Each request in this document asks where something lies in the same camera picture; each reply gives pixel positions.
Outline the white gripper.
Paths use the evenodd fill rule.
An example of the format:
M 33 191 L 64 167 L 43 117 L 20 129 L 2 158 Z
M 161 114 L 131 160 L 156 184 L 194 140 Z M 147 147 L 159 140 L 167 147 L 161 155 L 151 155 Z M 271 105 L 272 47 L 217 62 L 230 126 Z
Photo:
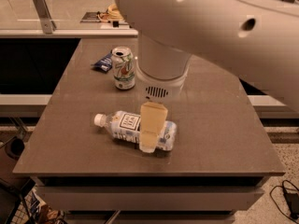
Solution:
M 158 67 L 155 75 L 150 75 L 140 67 L 136 68 L 137 90 L 142 98 L 152 101 L 144 103 L 140 108 L 139 148 L 143 152 L 154 152 L 167 117 L 167 108 L 159 103 L 166 103 L 179 97 L 188 71 L 188 66 L 178 74 L 175 73 L 174 67 Z

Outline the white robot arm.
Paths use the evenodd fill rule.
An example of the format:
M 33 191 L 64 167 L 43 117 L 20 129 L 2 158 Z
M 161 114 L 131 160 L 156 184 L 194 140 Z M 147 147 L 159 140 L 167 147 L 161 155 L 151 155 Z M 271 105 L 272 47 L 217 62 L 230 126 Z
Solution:
M 115 0 L 138 31 L 141 91 L 180 92 L 199 56 L 299 110 L 299 6 L 278 0 Z

